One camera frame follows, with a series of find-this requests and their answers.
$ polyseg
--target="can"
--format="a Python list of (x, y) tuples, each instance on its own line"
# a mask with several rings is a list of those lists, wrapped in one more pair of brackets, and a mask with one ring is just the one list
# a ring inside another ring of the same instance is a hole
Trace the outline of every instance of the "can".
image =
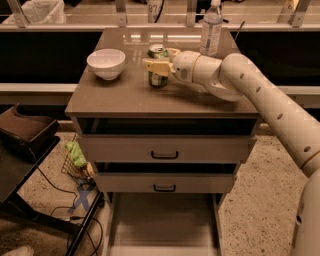
[[(161, 59), (169, 56), (167, 49), (162, 44), (154, 44), (149, 47), (148, 56), (153, 59)], [(149, 71), (149, 85), (161, 88), (167, 85), (168, 77), (160, 76)]]

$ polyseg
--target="cable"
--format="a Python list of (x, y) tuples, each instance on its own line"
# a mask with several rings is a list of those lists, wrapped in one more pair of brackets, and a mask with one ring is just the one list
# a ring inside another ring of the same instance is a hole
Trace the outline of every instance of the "cable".
[[(75, 208), (76, 208), (76, 207), (75, 207), (75, 201), (76, 201), (78, 195), (77, 195), (75, 192), (73, 192), (73, 191), (61, 189), (61, 188), (58, 188), (57, 186), (55, 186), (55, 185), (48, 179), (48, 177), (42, 172), (42, 170), (40, 169), (39, 165), (37, 164), (37, 158), (36, 158), (35, 154), (33, 153), (33, 151), (31, 150), (31, 148), (29, 148), (29, 151), (30, 151), (30, 153), (32, 154), (32, 156), (33, 156), (33, 158), (34, 158), (34, 162), (35, 162), (36, 168), (38, 169), (38, 171), (42, 174), (42, 176), (47, 180), (47, 182), (48, 182), (53, 188), (55, 188), (56, 190), (59, 190), (59, 191), (61, 191), (61, 192), (64, 192), (64, 193), (74, 194), (75, 197), (74, 197), (74, 199), (73, 199), (72, 207), (71, 207), (71, 208), (75, 209)], [(59, 207), (56, 207), (56, 208), (54, 208), (54, 209), (52, 210), (50, 216), (52, 216), (53, 213), (54, 213), (57, 209), (62, 209), (62, 208), (70, 209), (70, 206), (59, 206)]]
[[(71, 216), (70, 217), (70, 221), (72, 220), (79, 220), (79, 219), (84, 219), (85, 217), (80, 217), (80, 216)], [(88, 235), (91, 243), (92, 243), (92, 246), (94, 248), (94, 251), (89, 255), (89, 256), (93, 256), (94, 254), (96, 254), (98, 256), (98, 250), (101, 246), (101, 243), (102, 243), (102, 238), (103, 238), (103, 228), (102, 228), (102, 225), (100, 223), (100, 221), (98, 221), (96, 218), (91, 218), (91, 220), (94, 220), (100, 227), (100, 239), (99, 239), (99, 243), (97, 245), (97, 247), (94, 245), (94, 242), (92, 240), (92, 237), (90, 236), (89, 232), (86, 230), (86, 234)], [(68, 250), (68, 247), (69, 247), (69, 239), (70, 239), (70, 234), (68, 236), (68, 240), (67, 240), (67, 250)]]

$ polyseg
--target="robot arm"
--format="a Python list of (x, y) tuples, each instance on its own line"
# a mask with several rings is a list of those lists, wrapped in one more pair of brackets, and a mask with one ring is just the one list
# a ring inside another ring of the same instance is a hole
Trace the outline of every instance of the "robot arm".
[[(151, 63), (146, 68), (154, 71)], [(221, 61), (197, 52), (176, 52), (168, 70), (178, 80), (201, 84), (223, 100), (237, 101), (245, 95), (253, 103), (297, 166), (310, 178), (300, 199), (291, 256), (319, 255), (319, 122), (242, 54), (230, 54)]]

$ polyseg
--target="black wire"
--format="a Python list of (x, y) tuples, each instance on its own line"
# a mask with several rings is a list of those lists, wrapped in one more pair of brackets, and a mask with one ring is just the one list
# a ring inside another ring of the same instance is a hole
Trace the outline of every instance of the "black wire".
[[(34, 162), (35, 162), (36, 168), (38, 169), (38, 171), (42, 174), (42, 176), (47, 180), (47, 182), (48, 182), (53, 188), (55, 188), (56, 190), (59, 190), (59, 191), (61, 191), (61, 192), (65, 192), (65, 193), (69, 193), (69, 194), (74, 194), (75, 197), (74, 197), (73, 202), (72, 202), (72, 208), (75, 209), (75, 208), (76, 208), (76, 207), (75, 207), (75, 201), (76, 201), (78, 195), (77, 195), (75, 192), (73, 192), (73, 191), (61, 189), (61, 188), (58, 188), (57, 186), (55, 186), (55, 185), (48, 179), (48, 177), (42, 172), (42, 170), (40, 169), (39, 165), (37, 164), (37, 158), (36, 158), (35, 154), (33, 153), (33, 151), (32, 151), (30, 148), (29, 148), (29, 151), (30, 151), (30, 153), (32, 154), (32, 156), (33, 156), (33, 158), (34, 158)], [(69, 209), (70, 206), (59, 206), (59, 207), (56, 207), (56, 208), (54, 208), (54, 209), (52, 210), (50, 216), (52, 216), (53, 213), (54, 213), (57, 209), (62, 209), (62, 208), (67, 208), (67, 209)]]
[(158, 22), (158, 20), (159, 20), (159, 18), (160, 18), (160, 16), (161, 16), (161, 13), (162, 13), (163, 6), (164, 6), (164, 0), (162, 0), (159, 13), (158, 13), (157, 18), (156, 18), (156, 20), (154, 21), (154, 23), (157, 23), (157, 22)]
[[(77, 220), (77, 219), (84, 219), (85, 217), (78, 217), (78, 216), (73, 216), (71, 217), (71, 220)], [(100, 227), (100, 239), (99, 239), (99, 243), (97, 245), (97, 247), (94, 245), (94, 242), (92, 240), (92, 237), (90, 236), (89, 232), (86, 230), (86, 234), (88, 235), (91, 243), (92, 243), (92, 246), (94, 248), (94, 251), (89, 255), (89, 256), (93, 256), (94, 254), (96, 254), (98, 256), (98, 250), (101, 246), (101, 243), (102, 243), (102, 238), (103, 238), (103, 228), (102, 228), (102, 225), (100, 223), (100, 221), (98, 221), (96, 218), (91, 218), (91, 220), (94, 220)], [(67, 240), (67, 250), (69, 249), (69, 239), (70, 239), (70, 234), (68, 236), (68, 240)]]
[[(73, 199), (73, 202), (72, 202), (72, 208), (75, 209), (75, 200), (76, 200), (76, 198), (78, 197), (78, 195), (77, 195), (75, 192), (73, 192), (73, 191), (61, 189), (61, 188), (58, 188), (57, 186), (55, 186), (55, 185), (48, 179), (48, 177), (42, 172), (42, 170), (40, 169), (40, 167), (39, 167), (39, 165), (38, 165), (38, 163), (37, 163), (37, 158), (36, 158), (36, 156), (35, 156), (35, 154), (33, 153), (33, 151), (32, 151), (31, 148), (29, 148), (29, 151), (30, 151), (30, 153), (32, 154), (32, 156), (33, 156), (33, 158), (34, 158), (34, 164), (36, 165), (36, 168), (39, 170), (39, 172), (43, 175), (43, 177), (47, 180), (47, 182), (48, 182), (53, 188), (55, 188), (55, 189), (57, 189), (57, 190), (59, 190), (59, 191), (65, 192), (65, 193), (70, 193), (70, 194), (74, 194), (74, 195), (75, 195), (75, 198)], [(70, 207), (69, 207), (69, 206), (59, 206), (59, 207), (56, 207), (56, 208), (54, 208), (53, 211), (51, 212), (51, 216), (53, 215), (53, 213), (54, 213), (55, 210), (60, 209), (60, 208), (70, 208)], [(73, 218), (73, 219), (84, 219), (84, 217), (77, 217), (77, 218)], [(100, 240), (99, 240), (98, 246), (95, 247), (94, 242), (93, 242), (93, 240), (92, 240), (89, 232), (86, 230), (86, 234), (88, 235), (88, 237), (89, 237), (89, 239), (90, 239), (90, 241), (91, 241), (91, 243), (92, 243), (92, 246), (93, 246), (93, 248), (94, 248), (94, 251), (93, 251), (89, 256), (93, 256), (94, 254), (96, 254), (96, 255), (98, 256), (98, 253), (97, 253), (97, 252), (98, 252), (98, 250), (99, 250), (99, 248), (100, 248), (100, 246), (101, 246), (101, 243), (102, 243), (103, 228), (102, 228), (101, 223), (100, 223), (97, 219), (91, 218), (91, 220), (94, 220), (96, 223), (99, 224), (99, 227), (100, 227)], [(69, 239), (70, 239), (70, 234), (68, 235), (68, 239), (67, 239), (67, 250), (68, 250), (68, 247), (69, 247), (69, 246), (68, 246), (68, 244), (69, 244)]]

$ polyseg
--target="white bowl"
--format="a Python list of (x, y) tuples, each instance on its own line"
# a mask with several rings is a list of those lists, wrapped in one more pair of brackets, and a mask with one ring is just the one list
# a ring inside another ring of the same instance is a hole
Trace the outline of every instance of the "white bowl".
[(103, 49), (91, 53), (87, 58), (89, 71), (93, 71), (104, 80), (113, 80), (124, 68), (126, 55), (116, 49)]

